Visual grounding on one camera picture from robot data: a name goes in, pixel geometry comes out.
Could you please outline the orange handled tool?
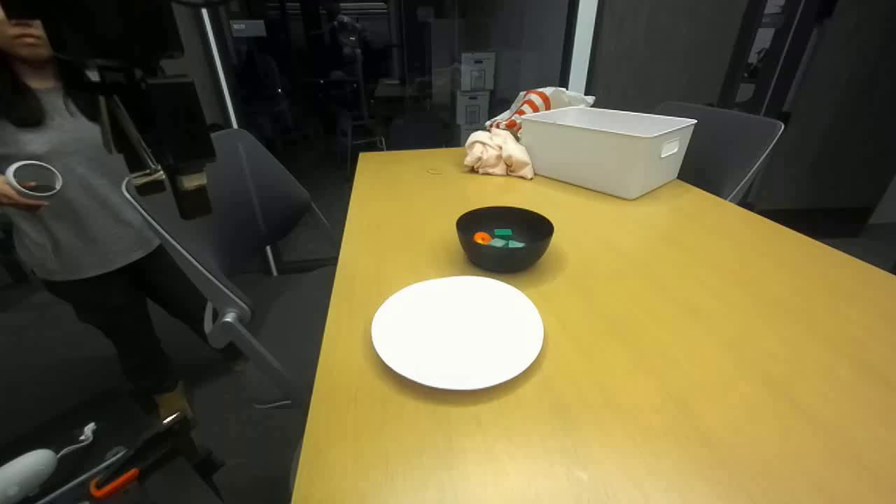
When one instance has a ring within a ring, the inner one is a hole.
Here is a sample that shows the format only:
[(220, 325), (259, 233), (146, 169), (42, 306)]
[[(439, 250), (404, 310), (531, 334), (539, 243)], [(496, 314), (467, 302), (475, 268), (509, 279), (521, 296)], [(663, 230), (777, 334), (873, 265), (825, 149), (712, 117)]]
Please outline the orange handled tool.
[(147, 475), (159, 472), (164, 464), (182, 457), (185, 457), (182, 444), (142, 442), (125, 450), (117, 461), (111, 461), (87, 485), (90, 498), (94, 504), (108, 504), (114, 496), (121, 496), (131, 485), (146, 481)]

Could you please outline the grey office chair near table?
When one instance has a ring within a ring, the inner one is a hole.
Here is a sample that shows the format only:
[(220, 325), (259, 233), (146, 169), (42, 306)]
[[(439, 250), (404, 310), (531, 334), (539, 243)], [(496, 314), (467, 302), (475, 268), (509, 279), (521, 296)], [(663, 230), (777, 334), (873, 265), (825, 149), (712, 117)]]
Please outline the grey office chair near table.
[(336, 234), (299, 180), (250, 131), (209, 135), (209, 212), (182, 218), (177, 181), (131, 173), (122, 197), (206, 299), (203, 331), (268, 380), (259, 401), (310, 397), (336, 265)]

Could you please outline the white round plate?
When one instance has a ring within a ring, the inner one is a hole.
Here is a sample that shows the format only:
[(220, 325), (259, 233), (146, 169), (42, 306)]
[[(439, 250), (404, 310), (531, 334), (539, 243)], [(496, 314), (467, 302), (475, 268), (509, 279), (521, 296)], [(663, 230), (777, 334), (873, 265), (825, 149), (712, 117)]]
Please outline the white round plate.
[(479, 393), (523, 374), (545, 327), (537, 306), (493, 278), (433, 278), (397, 289), (371, 314), (376, 356), (399, 377)]

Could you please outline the person in grey shirt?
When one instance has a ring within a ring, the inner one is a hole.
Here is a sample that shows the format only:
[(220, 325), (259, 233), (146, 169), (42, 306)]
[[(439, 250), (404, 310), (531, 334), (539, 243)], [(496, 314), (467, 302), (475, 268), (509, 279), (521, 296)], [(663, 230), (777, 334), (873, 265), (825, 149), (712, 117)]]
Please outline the person in grey shirt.
[(0, 180), (19, 261), (108, 339), (147, 408), (187, 415), (185, 383), (147, 306), (203, 335), (206, 299), (122, 199), (129, 169), (104, 143), (101, 107), (84, 75), (54, 55), (38, 20), (0, 10), (0, 162), (16, 159), (61, 170), (61, 190), (49, 199), (27, 199)]

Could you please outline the red white striped cloth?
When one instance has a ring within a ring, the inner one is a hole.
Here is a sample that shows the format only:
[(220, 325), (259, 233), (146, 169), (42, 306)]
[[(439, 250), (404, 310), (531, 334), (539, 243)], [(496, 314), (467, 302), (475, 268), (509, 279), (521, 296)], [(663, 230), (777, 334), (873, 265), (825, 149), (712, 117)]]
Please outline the red white striped cloth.
[(500, 114), (486, 120), (486, 129), (504, 129), (509, 135), (521, 131), (521, 117), (548, 108), (566, 108), (566, 107), (590, 107), (593, 99), (566, 90), (566, 87), (534, 87), (523, 90)]

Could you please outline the white plastic bin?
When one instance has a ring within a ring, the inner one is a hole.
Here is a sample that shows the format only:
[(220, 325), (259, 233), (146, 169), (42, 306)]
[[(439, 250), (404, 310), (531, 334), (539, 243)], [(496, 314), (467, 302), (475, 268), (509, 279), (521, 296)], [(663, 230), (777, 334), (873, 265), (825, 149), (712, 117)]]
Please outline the white plastic bin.
[(696, 120), (678, 114), (566, 107), (521, 120), (539, 176), (619, 199), (642, 199), (679, 173)]

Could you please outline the grey chair behind bin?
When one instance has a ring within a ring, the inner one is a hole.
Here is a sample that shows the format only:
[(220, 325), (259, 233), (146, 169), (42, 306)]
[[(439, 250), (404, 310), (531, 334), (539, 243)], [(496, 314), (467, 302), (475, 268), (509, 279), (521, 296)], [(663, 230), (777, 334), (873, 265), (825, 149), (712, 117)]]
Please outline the grey chair behind bin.
[(660, 114), (693, 117), (679, 180), (728, 202), (742, 202), (784, 135), (784, 122), (738, 108), (663, 100)]

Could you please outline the black bowl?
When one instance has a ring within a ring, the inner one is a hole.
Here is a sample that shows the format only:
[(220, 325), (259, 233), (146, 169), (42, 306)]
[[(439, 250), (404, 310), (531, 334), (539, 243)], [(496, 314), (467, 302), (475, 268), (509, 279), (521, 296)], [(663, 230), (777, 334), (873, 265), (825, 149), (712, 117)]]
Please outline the black bowl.
[(457, 237), (469, 265), (482, 271), (523, 271), (534, 265), (553, 223), (525, 208), (474, 208), (457, 218)]

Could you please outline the pink white crumpled cloth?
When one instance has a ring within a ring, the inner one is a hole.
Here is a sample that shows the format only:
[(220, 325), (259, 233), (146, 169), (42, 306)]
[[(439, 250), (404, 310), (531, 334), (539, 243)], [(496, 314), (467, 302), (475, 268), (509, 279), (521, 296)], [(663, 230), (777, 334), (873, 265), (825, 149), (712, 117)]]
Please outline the pink white crumpled cloth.
[(465, 164), (483, 176), (534, 176), (525, 149), (504, 129), (474, 131), (465, 141)]

